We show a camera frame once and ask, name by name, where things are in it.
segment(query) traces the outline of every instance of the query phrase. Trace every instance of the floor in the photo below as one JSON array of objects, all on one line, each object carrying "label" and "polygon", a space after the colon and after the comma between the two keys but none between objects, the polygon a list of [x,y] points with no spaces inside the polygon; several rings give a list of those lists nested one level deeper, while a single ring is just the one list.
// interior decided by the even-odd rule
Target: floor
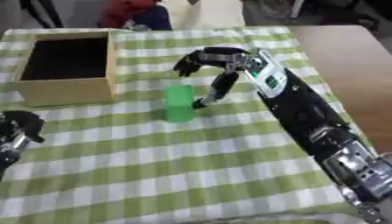
[{"label": "floor", "polygon": [[[66,27],[96,27],[96,22],[107,0],[53,0]],[[257,1],[244,1],[243,16],[247,25],[317,25],[320,17],[303,10],[297,19],[277,19],[265,16]],[[373,9],[360,3],[356,9],[381,20],[379,31],[374,35],[392,52],[392,22],[378,16]],[[39,24],[24,12],[23,28],[39,28]]]}]

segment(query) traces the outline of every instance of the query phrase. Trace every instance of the person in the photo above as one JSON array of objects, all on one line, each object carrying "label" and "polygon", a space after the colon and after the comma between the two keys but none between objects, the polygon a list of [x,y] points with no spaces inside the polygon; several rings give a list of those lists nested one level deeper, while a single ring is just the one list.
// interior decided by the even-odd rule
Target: person
[{"label": "person", "polygon": [[129,28],[144,25],[153,31],[172,29],[167,9],[161,0],[109,0],[98,24],[102,28]]}]

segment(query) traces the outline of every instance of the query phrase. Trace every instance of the table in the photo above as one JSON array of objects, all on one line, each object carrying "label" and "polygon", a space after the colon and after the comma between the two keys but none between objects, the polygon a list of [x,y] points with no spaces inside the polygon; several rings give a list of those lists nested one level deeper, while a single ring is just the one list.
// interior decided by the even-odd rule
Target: table
[{"label": "table", "polygon": [[0,44],[2,109],[46,119],[46,142],[31,144],[0,184],[0,222],[363,223],[244,77],[192,122],[162,120],[165,87],[190,84],[202,96],[219,72],[206,67],[186,79],[171,72],[202,46],[264,47],[350,120],[287,28],[113,30],[115,103],[25,108],[8,84],[25,41],[32,33],[68,31],[8,31]]},{"label": "table", "polygon": [[376,150],[391,152],[392,55],[358,25],[290,30]]}]

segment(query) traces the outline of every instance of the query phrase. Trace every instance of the wooden table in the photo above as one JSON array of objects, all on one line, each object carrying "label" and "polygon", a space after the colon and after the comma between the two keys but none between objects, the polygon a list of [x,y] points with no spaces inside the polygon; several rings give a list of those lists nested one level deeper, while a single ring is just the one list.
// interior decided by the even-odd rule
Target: wooden table
[{"label": "wooden table", "polygon": [[392,151],[392,56],[361,26],[292,26],[311,63],[378,152]]}]

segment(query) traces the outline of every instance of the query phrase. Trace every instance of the chair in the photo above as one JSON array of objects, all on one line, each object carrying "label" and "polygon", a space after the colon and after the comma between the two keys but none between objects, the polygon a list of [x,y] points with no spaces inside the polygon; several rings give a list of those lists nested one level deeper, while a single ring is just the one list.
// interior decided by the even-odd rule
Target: chair
[{"label": "chair", "polygon": [[[27,10],[31,15],[31,17],[35,18],[44,28],[53,28],[39,15],[36,8],[32,4],[32,0],[19,0],[19,1],[22,9]],[[46,11],[49,18],[52,20],[54,24],[54,28],[63,28],[64,25],[61,22],[59,13],[56,11],[52,0],[38,0],[38,1]]]}]

